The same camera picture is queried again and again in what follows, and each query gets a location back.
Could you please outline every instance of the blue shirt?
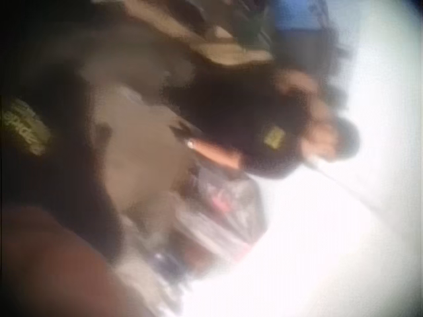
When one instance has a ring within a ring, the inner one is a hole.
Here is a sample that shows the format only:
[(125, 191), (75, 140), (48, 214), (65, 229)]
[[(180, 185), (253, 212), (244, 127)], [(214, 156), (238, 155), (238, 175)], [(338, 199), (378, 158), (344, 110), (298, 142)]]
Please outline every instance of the blue shirt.
[(270, 0), (276, 30), (320, 30), (316, 0)]

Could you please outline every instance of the person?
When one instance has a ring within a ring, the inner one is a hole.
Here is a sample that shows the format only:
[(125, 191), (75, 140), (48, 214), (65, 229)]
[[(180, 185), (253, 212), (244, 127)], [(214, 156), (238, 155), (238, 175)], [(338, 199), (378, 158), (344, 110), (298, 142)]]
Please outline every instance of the person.
[(169, 90), (169, 100), (185, 110), (181, 116), (202, 132), (171, 127), (175, 136), (222, 166), (268, 178), (284, 177), (315, 156), (356, 154), (356, 128), (313, 90), (275, 85), (272, 67), (218, 71)]
[(314, 78), (325, 81), (336, 45), (325, 0), (270, 0), (275, 33), (274, 57)]

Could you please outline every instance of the logo patch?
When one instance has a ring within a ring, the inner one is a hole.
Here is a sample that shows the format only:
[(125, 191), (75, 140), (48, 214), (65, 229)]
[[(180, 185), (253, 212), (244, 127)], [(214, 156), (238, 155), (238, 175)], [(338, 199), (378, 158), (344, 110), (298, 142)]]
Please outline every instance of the logo patch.
[(46, 150), (50, 132), (41, 119), (22, 100), (12, 101), (7, 110), (1, 111), (1, 123), (22, 139), (28, 151), (40, 156)]
[(264, 144), (271, 147), (274, 150), (280, 148), (285, 139), (285, 131), (280, 127), (273, 125), (270, 131), (264, 137)]

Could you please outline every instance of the black hair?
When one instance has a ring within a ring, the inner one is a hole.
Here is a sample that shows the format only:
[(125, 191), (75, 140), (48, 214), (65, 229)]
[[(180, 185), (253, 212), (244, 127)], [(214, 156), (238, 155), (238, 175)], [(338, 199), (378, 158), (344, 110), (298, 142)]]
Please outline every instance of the black hair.
[(338, 159), (349, 159), (355, 156), (360, 149), (360, 134), (357, 127), (344, 118), (335, 121), (338, 130)]

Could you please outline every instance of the wristwatch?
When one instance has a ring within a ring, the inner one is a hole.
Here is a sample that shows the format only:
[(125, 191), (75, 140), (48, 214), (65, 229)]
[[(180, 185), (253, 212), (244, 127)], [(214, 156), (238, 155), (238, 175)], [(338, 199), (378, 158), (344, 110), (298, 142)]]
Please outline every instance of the wristwatch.
[(194, 148), (194, 142), (192, 142), (191, 138), (188, 138), (185, 140), (185, 144), (189, 149), (193, 149)]

